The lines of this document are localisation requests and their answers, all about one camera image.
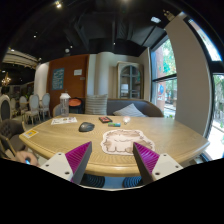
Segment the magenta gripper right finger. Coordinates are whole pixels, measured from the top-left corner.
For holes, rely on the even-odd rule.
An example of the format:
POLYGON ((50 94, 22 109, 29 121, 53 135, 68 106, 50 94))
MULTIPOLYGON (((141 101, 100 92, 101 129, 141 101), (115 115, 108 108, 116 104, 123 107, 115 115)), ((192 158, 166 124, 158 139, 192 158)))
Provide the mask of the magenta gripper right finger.
POLYGON ((144 184, 152 183, 182 169, 167 153, 157 154, 134 142, 133 154, 144 184))

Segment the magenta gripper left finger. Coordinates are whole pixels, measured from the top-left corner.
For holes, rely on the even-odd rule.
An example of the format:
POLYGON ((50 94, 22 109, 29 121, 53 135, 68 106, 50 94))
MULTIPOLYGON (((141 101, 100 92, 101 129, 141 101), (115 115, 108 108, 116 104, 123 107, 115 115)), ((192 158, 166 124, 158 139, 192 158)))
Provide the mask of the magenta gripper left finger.
POLYGON ((92 143, 87 142, 67 153, 56 153, 41 166, 41 169, 75 184, 80 184, 91 153, 92 143))

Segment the person's hand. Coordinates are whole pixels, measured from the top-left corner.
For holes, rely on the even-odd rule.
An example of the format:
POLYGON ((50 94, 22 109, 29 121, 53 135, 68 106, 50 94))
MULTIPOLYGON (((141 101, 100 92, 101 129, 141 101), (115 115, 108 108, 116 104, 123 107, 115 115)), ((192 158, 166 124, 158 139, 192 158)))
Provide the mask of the person's hand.
POLYGON ((27 165, 33 165, 38 167, 39 163, 34 154, 27 151, 19 151, 15 155, 15 160, 27 165))

